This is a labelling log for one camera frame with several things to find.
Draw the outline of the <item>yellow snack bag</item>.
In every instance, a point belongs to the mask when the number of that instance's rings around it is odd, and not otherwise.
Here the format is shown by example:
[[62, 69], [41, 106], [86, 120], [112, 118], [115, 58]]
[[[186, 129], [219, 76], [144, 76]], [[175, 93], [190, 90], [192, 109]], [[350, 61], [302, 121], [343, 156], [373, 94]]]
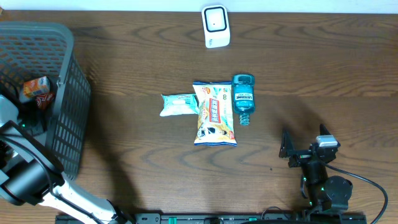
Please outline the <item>yellow snack bag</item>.
[[198, 99], [196, 146], [236, 146], [231, 82], [193, 82]]

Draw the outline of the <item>teal Listerine mouthwash bottle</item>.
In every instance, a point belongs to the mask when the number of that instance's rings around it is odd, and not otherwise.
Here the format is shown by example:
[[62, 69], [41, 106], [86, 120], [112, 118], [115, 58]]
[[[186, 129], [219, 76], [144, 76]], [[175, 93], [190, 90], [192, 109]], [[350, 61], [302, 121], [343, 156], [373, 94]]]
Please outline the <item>teal Listerine mouthwash bottle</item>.
[[255, 111], [255, 78], [251, 74], [237, 74], [232, 79], [233, 108], [242, 126], [250, 124], [250, 115]]

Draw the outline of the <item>light teal wet wipes pack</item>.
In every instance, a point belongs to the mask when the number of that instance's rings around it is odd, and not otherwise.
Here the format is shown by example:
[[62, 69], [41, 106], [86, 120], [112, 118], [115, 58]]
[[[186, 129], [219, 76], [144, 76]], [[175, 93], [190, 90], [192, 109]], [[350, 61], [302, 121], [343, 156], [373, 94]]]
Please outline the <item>light teal wet wipes pack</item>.
[[183, 114], [198, 114], [196, 94], [162, 95], [164, 108], [161, 117]]

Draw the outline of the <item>red-brown chocolate bar wrapper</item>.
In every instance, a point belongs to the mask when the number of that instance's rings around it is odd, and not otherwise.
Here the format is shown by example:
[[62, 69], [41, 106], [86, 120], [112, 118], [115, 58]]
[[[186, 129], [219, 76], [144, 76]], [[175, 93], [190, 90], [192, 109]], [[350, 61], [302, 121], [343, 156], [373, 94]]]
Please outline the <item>red-brown chocolate bar wrapper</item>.
[[46, 108], [53, 102], [54, 99], [55, 99], [55, 93], [50, 91], [48, 93], [37, 95], [35, 98], [35, 102], [37, 104], [38, 109], [46, 110]]

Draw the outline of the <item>small orange snack pack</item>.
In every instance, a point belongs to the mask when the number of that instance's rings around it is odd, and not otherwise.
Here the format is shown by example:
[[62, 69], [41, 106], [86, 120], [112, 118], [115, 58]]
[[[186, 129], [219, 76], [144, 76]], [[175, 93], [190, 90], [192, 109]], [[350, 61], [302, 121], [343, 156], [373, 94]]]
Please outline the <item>small orange snack pack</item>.
[[23, 94], [27, 98], [48, 93], [50, 91], [50, 80], [47, 77], [40, 77], [23, 84]]

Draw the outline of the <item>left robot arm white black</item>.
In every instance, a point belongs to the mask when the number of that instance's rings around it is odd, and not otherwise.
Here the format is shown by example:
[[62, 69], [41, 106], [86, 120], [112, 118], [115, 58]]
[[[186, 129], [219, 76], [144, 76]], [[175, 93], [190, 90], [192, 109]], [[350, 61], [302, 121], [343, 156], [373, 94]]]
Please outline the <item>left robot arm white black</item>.
[[1, 197], [52, 207], [82, 223], [135, 223], [109, 200], [98, 198], [70, 180], [60, 161], [17, 123], [19, 109], [1, 92]]

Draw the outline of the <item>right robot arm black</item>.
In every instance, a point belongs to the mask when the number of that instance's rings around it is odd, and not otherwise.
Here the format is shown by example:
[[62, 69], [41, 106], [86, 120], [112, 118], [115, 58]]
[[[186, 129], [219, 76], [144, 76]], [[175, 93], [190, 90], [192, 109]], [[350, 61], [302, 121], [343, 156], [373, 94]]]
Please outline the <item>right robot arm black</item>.
[[296, 150], [289, 132], [282, 131], [280, 158], [287, 158], [290, 168], [302, 170], [302, 196], [310, 200], [311, 208], [320, 213], [342, 212], [348, 209], [353, 185], [344, 177], [329, 176], [326, 166], [336, 159], [341, 144], [321, 124], [320, 134], [306, 150]]

